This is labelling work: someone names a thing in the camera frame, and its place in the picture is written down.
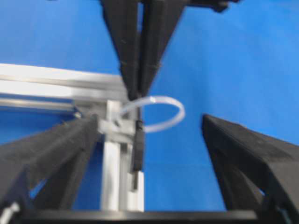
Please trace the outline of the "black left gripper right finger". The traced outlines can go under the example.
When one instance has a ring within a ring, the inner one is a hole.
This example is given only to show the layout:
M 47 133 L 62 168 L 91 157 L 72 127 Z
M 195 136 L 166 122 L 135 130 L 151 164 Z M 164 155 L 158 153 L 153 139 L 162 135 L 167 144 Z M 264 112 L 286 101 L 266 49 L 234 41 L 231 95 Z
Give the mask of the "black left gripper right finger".
M 297 145 L 210 114 L 202 135 L 227 210 L 277 210 L 298 223 Z

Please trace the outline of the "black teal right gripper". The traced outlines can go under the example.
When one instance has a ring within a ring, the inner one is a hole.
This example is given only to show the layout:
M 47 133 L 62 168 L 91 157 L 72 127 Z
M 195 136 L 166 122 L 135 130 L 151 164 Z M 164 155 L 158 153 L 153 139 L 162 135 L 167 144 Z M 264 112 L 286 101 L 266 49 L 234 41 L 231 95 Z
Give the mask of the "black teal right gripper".
M 216 13 L 240 0 L 189 0 L 187 6 L 209 8 Z M 145 0 L 140 48 L 140 94 L 146 95 L 160 68 L 160 61 L 186 6 L 185 0 Z

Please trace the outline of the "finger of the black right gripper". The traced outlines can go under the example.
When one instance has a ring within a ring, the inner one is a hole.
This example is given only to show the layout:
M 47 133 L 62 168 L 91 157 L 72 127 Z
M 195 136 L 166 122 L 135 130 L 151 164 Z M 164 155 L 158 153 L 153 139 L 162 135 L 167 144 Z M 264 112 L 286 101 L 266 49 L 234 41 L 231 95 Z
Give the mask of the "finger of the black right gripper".
M 138 98 L 139 35 L 137 0 L 102 0 L 103 17 L 120 62 L 128 98 Z

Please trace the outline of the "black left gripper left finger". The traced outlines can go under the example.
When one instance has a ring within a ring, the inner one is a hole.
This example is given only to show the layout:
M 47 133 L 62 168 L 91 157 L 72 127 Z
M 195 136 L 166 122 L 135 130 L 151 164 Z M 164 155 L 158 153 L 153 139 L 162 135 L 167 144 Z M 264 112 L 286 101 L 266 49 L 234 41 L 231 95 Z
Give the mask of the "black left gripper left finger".
M 70 209 L 97 140 L 91 115 L 1 145 L 0 206 Z

